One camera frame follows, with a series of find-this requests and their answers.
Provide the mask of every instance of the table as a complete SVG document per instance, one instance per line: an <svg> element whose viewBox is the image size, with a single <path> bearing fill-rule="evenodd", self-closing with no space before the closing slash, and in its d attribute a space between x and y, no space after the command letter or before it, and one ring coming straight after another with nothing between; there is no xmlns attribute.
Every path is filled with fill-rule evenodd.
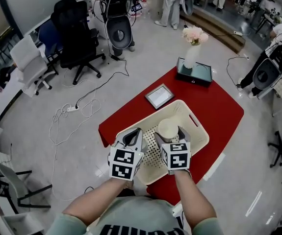
<svg viewBox="0 0 282 235"><path fill-rule="evenodd" d="M266 24L266 22L269 22L272 26L275 26L275 22L273 19L271 19L270 16L268 16L267 14L264 14L264 18L263 20L259 23L257 30L255 32L255 34L257 34L259 32L259 30Z"/></svg>
<svg viewBox="0 0 282 235"><path fill-rule="evenodd" d="M191 159L191 174L199 182L227 145L244 114L243 109L215 81L208 88L175 79L174 67L160 79L115 112L99 126L104 147L113 144L118 132L155 112L145 95L165 84L177 99L183 100L209 135L209 143ZM151 185L147 192L175 205L179 200L174 176L166 175Z"/></svg>

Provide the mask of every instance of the photo frame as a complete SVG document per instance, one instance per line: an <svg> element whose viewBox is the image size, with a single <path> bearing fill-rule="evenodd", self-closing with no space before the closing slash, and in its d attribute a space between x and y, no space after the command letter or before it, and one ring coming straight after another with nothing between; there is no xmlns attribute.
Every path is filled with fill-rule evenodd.
<svg viewBox="0 0 282 235"><path fill-rule="evenodd" d="M159 107L167 103L175 95L164 84L158 86L150 93L145 95L145 98L154 106L157 110Z"/></svg>

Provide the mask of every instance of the white floor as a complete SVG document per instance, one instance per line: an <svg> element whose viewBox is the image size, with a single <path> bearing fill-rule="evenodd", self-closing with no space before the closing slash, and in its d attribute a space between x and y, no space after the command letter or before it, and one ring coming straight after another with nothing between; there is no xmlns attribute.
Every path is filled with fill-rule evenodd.
<svg viewBox="0 0 282 235"><path fill-rule="evenodd" d="M185 55L189 45L181 38L182 29L183 22L175 31L171 27L155 25L148 19L136 21L132 28L136 51L124 52L130 77L117 74L99 89L96 99L100 101L102 108L67 142L58 146L53 177L54 193L58 199L74 198L84 193L88 186L96 187L107 180L106 157L109 148L103 147L98 126L174 67L179 56ZM102 49L108 54L105 40L100 40L98 50ZM240 55L245 53L250 60L234 59L229 66L235 82L251 69L260 52L252 42L246 42ZM267 147L267 143L276 141L274 132L282 118L271 117L272 95L263 100L249 99L248 91L239 92L235 88L226 72L228 59L235 56L234 52L212 37L202 45L198 61L212 66L213 79L244 109L244 117L224 149L226 156L222 163L207 181L201 180L198 186L214 205L226 235L269 234L282 216L282 167L269 168L275 151ZM13 143L14 167L18 171L33 170L27 179L31 189L51 183L55 146L49 139L49 128L56 110L66 103L74 106L80 97L94 89L94 83L102 84L115 71L124 72L124 62L116 62L110 58L104 63L97 60L92 64L101 71L100 79L89 71L81 79L90 79L93 82L85 81L74 88L66 88L62 83L71 85L76 70L68 71L64 77L65 70L59 69L60 75L50 81L53 87L51 91L41 89L39 96L34 98L23 94L0 123L0 127L4 129L0 151L8 153L9 144ZM80 106L83 107L92 97L92 94L89 95ZM98 108L99 103L94 101L93 110ZM90 107L83 111L89 115ZM67 118L62 117L58 140L66 139L85 119L79 111L69 113ZM55 135L56 125L51 133L52 138ZM260 191L260 199L248 214ZM58 200L56 197L49 190L44 198L52 208L46 211L35 210L45 230L49 228L55 215L63 211L70 202Z"/></svg>

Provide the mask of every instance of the shoe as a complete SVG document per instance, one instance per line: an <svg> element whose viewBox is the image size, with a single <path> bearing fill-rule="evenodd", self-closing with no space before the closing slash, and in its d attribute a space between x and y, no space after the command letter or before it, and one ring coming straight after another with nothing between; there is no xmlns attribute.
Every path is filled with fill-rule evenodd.
<svg viewBox="0 0 282 235"><path fill-rule="evenodd" d="M160 21L155 21L155 24L156 24L156 25L159 25L159 26L166 27L166 25L162 25L162 24L160 23Z"/></svg>
<svg viewBox="0 0 282 235"><path fill-rule="evenodd" d="M123 54L121 54L120 56L117 56L120 60L124 60L125 56Z"/></svg>
<svg viewBox="0 0 282 235"><path fill-rule="evenodd" d="M249 97L249 98L255 98L256 96L253 95L253 92L250 92L250 93L248 94L248 97Z"/></svg>
<svg viewBox="0 0 282 235"><path fill-rule="evenodd" d="M242 91L243 89L241 88L241 81L242 81L242 77L241 78L239 78L239 80L238 80L238 84L237 84L237 88L238 88L238 91Z"/></svg>
<svg viewBox="0 0 282 235"><path fill-rule="evenodd" d="M134 47L134 46L130 46L130 47L129 47L129 50L130 50L131 52L134 52L134 51L135 51L135 47Z"/></svg>

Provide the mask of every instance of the white cup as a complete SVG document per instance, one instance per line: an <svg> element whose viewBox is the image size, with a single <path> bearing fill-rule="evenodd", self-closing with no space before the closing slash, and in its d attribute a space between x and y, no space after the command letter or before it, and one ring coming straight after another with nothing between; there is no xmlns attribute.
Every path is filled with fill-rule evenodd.
<svg viewBox="0 0 282 235"><path fill-rule="evenodd" d="M178 134L178 125L170 118L163 119L156 130L166 141L170 141Z"/></svg>

